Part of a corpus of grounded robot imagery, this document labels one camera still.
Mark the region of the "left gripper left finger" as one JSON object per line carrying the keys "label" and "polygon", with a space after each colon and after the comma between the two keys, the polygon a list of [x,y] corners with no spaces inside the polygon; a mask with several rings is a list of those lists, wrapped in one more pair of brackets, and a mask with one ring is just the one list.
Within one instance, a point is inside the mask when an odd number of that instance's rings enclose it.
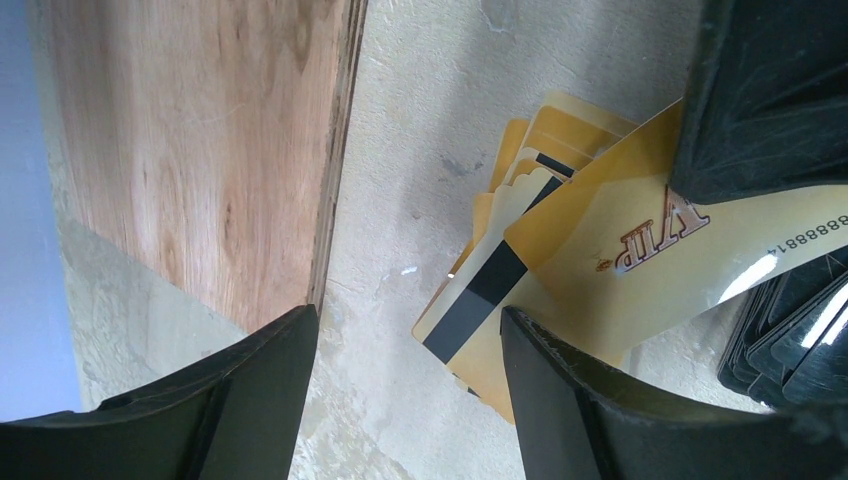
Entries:
{"label": "left gripper left finger", "polygon": [[5,479],[284,479],[319,334],[313,305],[85,413],[1,426]]}

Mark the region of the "gold credit card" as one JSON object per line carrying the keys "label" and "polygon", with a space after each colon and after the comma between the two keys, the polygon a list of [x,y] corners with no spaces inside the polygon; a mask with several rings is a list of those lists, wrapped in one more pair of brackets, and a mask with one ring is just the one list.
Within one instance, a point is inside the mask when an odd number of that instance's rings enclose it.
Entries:
{"label": "gold credit card", "polygon": [[843,185],[681,197],[669,184],[681,115],[671,104],[504,233],[558,306],[546,327],[609,363],[847,242]]}

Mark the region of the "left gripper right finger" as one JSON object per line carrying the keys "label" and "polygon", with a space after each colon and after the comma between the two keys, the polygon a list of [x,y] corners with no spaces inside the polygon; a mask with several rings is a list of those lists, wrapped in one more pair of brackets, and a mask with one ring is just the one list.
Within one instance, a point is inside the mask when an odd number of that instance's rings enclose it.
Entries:
{"label": "left gripper right finger", "polygon": [[501,314],[503,361],[530,479],[843,479],[847,406],[755,414],[645,383]]}

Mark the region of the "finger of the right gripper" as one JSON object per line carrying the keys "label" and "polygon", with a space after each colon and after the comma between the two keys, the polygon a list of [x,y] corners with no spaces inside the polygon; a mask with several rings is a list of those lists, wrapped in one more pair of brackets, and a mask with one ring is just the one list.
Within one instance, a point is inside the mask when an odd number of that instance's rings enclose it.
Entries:
{"label": "finger of the right gripper", "polygon": [[707,1],[671,188],[715,204],[847,180],[844,0]]}

